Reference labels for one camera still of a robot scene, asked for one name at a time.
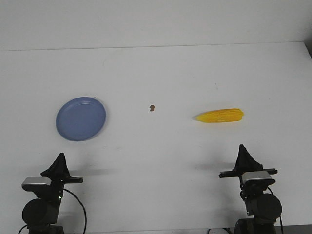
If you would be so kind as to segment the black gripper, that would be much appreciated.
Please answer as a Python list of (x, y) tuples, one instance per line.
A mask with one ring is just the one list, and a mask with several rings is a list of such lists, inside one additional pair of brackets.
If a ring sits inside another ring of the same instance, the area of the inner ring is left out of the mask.
[(67, 167), (64, 153), (60, 153), (52, 165), (41, 172), (42, 177), (53, 179), (51, 182), (51, 191), (54, 195), (63, 193), (65, 184), (80, 184), (83, 183), (83, 177), (72, 177)]
[(233, 171), (220, 172), (219, 178), (251, 176), (261, 177), (267, 175), (275, 175), (278, 170), (275, 168), (269, 168), (263, 170), (263, 165), (258, 163), (247, 151), (243, 144), (239, 145), (239, 151)]

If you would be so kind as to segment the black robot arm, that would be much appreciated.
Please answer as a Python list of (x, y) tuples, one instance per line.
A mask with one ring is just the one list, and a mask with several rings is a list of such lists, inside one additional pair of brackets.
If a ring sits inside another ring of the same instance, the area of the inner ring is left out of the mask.
[(71, 194), (82, 206), (84, 213), (83, 233), (86, 232), (87, 215), (85, 206), (71, 191), (65, 189), (66, 184), (81, 184), (82, 177), (72, 177), (66, 164), (64, 153), (60, 153), (52, 165), (40, 173), (39, 177), (27, 177), (21, 187), (33, 192), (37, 198), (29, 201), (22, 210), (22, 219), (30, 234), (63, 234), (63, 226), (57, 225), (63, 193)]
[(234, 227), (234, 234), (274, 234), (275, 222), (282, 214), (280, 200), (270, 191), (275, 183), (272, 175), (275, 168), (263, 168), (249, 154), (244, 145), (239, 145), (238, 156), (231, 171), (220, 172), (220, 178), (237, 177), (240, 181), (240, 197), (245, 203), (248, 218), (239, 219)]

